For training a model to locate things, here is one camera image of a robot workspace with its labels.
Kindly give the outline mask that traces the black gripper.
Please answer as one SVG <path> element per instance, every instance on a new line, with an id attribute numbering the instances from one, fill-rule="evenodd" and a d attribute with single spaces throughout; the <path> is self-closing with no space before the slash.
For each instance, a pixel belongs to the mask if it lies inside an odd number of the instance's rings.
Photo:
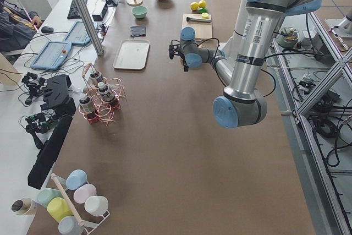
<path id="1" fill-rule="evenodd" d="M 186 62 L 183 62 L 183 71 L 188 72 L 189 71 L 189 66 L 187 65 Z"/>

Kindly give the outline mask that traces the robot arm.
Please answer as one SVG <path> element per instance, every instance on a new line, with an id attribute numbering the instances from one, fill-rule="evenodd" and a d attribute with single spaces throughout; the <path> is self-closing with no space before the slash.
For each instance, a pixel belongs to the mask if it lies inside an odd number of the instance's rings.
<path id="1" fill-rule="evenodd" d="M 213 102 L 218 124 L 236 128 L 261 122 L 267 113 L 264 96 L 255 88 L 274 32 L 287 16 L 316 11 L 322 0 L 241 0 L 236 27 L 227 46 L 236 46 L 231 64 L 220 49 L 201 48 L 195 42 L 195 30 L 189 26 L 180 33 L 179 44 L 169 47 L 169 56 L 183 59 L 184 70 L 209 63 L 226 86 Z"/>

